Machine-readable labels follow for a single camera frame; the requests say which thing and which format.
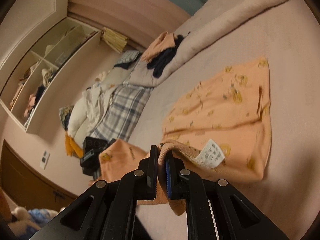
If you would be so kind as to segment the peach cartoon print garment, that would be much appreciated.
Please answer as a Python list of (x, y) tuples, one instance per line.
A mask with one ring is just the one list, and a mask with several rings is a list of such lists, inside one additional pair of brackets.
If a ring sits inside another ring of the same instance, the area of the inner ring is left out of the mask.
[(225, 67), (172, 106), (161, 106), (159, 100), (151, 98), (138, 120), (141, 135), (157, 131), (161, 136), (155, 204), (169, 204), (178, 216), (185, 212), (184, 201), (168, 197), (169, 154), (204, 179), (241, 183), (263, 179), (272, 142), (266, 58)]

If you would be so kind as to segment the white crumpled clothes pile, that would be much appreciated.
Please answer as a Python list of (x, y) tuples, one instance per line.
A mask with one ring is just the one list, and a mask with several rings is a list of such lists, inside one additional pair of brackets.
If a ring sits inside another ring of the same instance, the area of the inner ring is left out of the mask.
[(74, 138), (81, 125), (87, 120), (86, 134), (91, 134), (101, 122), (107, 108), (110, 95), (115, 90), (115, 84), (105, 82), (108, 74), (103, 71), (91, 87), (82, 92), (76, 102), (69, 119), (67, 134)]

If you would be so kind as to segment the yellow orange cloth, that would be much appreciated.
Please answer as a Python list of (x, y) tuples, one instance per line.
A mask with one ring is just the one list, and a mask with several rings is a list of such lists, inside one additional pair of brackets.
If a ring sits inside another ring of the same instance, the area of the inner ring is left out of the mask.
[(71, 138), (68, 133), (65, 133), (65, 149), (68, 156), (76, 156), (82, 158), (84, 156), (83, 149)]

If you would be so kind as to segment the plaid blue white pillow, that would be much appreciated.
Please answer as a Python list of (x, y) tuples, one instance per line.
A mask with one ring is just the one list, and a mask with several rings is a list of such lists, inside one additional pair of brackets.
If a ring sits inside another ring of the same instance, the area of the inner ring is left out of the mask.
[(128, 141), (152, 91), (152, 88), (130, 84), (117, 87), (106, 114), (90, 136), (106, 141)]

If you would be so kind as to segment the dark navy garment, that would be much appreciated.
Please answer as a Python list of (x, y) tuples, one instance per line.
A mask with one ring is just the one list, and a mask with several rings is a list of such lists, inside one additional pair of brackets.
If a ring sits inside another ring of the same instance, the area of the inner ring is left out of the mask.
[(158, 56), (154, 57), (149, 63), (147, 63), (147, 68), (152, 69), (152, 75), (155, 78), (160, 78), (163, 74), (164, 68), (167, 64), (174, 58), (177, 53), (177, 50), (185, 39), (183, 35), (177, 35), (175, 38), (175, 46), (161, 51)]

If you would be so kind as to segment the straw tassel bundle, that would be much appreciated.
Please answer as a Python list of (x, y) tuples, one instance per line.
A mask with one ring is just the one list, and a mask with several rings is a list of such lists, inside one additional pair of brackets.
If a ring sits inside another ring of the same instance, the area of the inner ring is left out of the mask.
[(124, 50), (129, 40), (127, 36), (107, 27), (103, 27), (101, 39), (117, 53)]

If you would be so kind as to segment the peach folded garment on duvet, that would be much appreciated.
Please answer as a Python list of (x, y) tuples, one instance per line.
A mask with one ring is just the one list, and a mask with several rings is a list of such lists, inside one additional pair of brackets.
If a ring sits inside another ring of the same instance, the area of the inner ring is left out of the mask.
[(175, 47), (175, 41), (177, 35), (174, 33), (168, 33), (167, 31), (161, 33), (144, 51), (140, 60), (150, 62), (153, 58), (157, 57), (162, 51), (168, 48)]

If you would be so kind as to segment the pink bed sheet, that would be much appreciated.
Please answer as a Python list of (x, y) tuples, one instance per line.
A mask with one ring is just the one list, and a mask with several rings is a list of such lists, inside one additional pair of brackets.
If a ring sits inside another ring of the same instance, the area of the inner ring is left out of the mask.
[(237, 188), (290, 239), (319, 212), (319, 23), (303, 0), (247, 21), (195, 55), (156, 87), (129, 142), (148, 151), (180, 96), (223, 68), (267, 58), (272, 149), (263, 181)]

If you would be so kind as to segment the pinkish grey duvet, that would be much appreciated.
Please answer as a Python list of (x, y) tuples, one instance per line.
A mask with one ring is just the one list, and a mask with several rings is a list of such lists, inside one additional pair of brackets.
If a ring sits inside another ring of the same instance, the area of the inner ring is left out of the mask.
[(176, 55), (165, 66), (159, 78), (153, 77), (146, 63), (139, 61), (131, 72), (128, 83), (143, 87), (156, 87), (172, 73), (250, 18), (266, 9), (288, 0), (208, 0), (191, 18), (175, 31), (184, 36)]

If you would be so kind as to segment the white wall switch panel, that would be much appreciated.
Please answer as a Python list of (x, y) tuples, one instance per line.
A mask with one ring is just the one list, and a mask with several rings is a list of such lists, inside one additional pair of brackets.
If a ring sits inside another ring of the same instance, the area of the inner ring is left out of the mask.
[(49, 158), (50, 158), (50, 153), (47, 151), (44, 151), (40, 161), (40, 168), (42, 168), (43, 170), (46, 169)]

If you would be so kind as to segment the white wall shelf unit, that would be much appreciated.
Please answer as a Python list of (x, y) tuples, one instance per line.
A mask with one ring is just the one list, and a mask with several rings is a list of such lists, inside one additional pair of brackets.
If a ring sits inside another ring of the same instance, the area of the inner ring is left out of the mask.
[(38, 133), (54, 96), (100, 36), (99, 29), (66, 17), (1, 74), (1, 106), (25, 133)]

